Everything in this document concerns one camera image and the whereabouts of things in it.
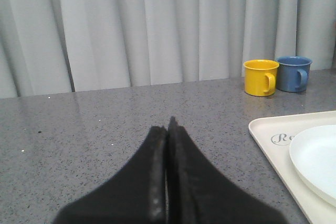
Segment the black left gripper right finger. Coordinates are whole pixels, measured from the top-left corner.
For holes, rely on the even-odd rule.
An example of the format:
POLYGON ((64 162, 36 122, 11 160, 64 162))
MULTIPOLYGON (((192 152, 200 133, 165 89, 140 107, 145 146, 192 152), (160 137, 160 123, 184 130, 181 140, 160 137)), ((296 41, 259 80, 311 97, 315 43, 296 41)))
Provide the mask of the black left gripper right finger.
POLYGON ((167 143, 169 223, 287 222, 279 211, 222 175, 174 117, 170 119, 167 143))

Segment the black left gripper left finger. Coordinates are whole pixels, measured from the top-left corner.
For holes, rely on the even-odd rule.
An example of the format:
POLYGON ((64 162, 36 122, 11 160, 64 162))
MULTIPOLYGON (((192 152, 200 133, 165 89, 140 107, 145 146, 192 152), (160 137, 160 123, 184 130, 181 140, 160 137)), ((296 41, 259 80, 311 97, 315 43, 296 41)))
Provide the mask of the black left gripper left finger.
POLYGON ((107 182, 68 204, 54 223, 165 223, 166 135, 153 126, 132 158, 107 182))

